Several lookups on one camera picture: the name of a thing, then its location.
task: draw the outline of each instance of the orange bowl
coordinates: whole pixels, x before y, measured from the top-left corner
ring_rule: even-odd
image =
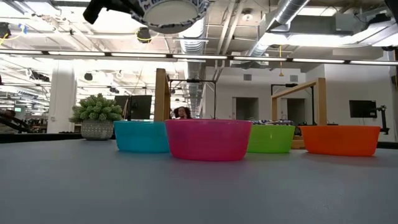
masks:
[[[334,156],[373,156],[380,127],[301,126],[308,152]]]

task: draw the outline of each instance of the pink bowl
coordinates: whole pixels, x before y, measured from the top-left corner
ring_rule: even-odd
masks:
[[[219,119],[168,120],[171,154],[179,159],[236,161],[244,157],[252,122]]]

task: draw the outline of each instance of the potted plant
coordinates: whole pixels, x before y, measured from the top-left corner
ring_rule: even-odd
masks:
[[[122,108],[114,100],[98,96],[89,96],[80,100],[80,106],[74,106],[73,123],[81,123],[81,135],[87,140],[108,140],[113,134],[113,121],[122,119]]]

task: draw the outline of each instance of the plastic bowl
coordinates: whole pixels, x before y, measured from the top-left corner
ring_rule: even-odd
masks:
[[[293,144],[295,126],[253,125],[251,127],[248,152],[286,153]]]
[[[248,149],[250,121],[220,119],[168,120],[170,151],[179,159],[237,161]]]
[[[169,152],[164,122],[115,121],[114,132],[120,151]]]
[[[301,126],[308,152],[334,156],[372,156],[376,152],[380,127]]]
[[[162,34],[187,30],[204,18],[209,6],[208,0],[140,0],[138,3],[143,15],[131,12],[131,17]]]

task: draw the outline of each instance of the silver pot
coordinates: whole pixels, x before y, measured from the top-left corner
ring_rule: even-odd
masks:
[[[81,135],[91,141],[108,140],[113,134],[112,121],[85,120],[81,124]]]

